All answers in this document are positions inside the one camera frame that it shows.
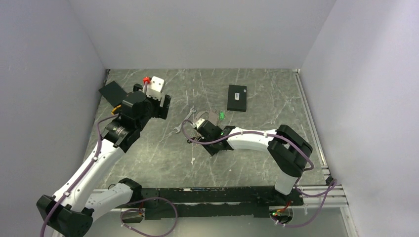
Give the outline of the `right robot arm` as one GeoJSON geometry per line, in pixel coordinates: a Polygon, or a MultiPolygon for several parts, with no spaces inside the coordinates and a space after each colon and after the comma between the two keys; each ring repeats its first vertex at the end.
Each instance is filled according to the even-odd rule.
{"type": "Polygon", "coordinates": [[[271,130],[248,130],[236,126],[222,129],[209,120],[199,119],[195,122],[195,129],[200,135],[195,143],[202,145],[212,156],[220,151],[234,150],[268,153],[280,169],[272,192],[278,205],[286,204],[303,173],[314,169],[310,160],[312,146],[288,125],[271,130]]]}

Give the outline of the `steel key holder plate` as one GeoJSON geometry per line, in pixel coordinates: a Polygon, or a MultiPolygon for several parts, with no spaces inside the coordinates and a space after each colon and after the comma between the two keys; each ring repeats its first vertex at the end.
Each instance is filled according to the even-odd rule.
{"type": "Polygon", "coordinates": [[[206,119],[214,125],[219,125],[220,121],[223,119],[221,114],[222,111],[215,109],[200,111],[195,115],[193,123],[196,123],[199,119],[206,119]]]}

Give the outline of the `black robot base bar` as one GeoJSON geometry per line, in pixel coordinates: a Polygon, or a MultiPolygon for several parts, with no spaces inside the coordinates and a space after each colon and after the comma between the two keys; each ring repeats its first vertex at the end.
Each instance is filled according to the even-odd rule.
{"type": "Polygon", "coordinates": [[[144,188],[139,197],[120,208],[141,208],[146,220],[178,217],[252,216],[265,218],[274,209],[303,206],[300,194],[293,190],[282,195],[272,186],[144,188]]]}

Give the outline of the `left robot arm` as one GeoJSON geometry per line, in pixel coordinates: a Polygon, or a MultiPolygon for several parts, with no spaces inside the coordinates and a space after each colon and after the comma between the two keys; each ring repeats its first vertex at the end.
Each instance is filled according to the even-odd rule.
{"type": "Polygon", "coordinates": [[[166,119],[171,97],[164,94],[164,83],[147,81],[136,84],[112,110],[110,123],[97,132],[92,153],[76,173],[53,195],[43,195],[37,208],[43,224],[40,236],[51,227],[66,237],[82,237],[91,225],[109,210],[127,204],[136,207],[142,201],[141,185],[124,178],[115,187],[94,195],[93,190],[128,149],[139,139],[152,118],[166,119]]]}

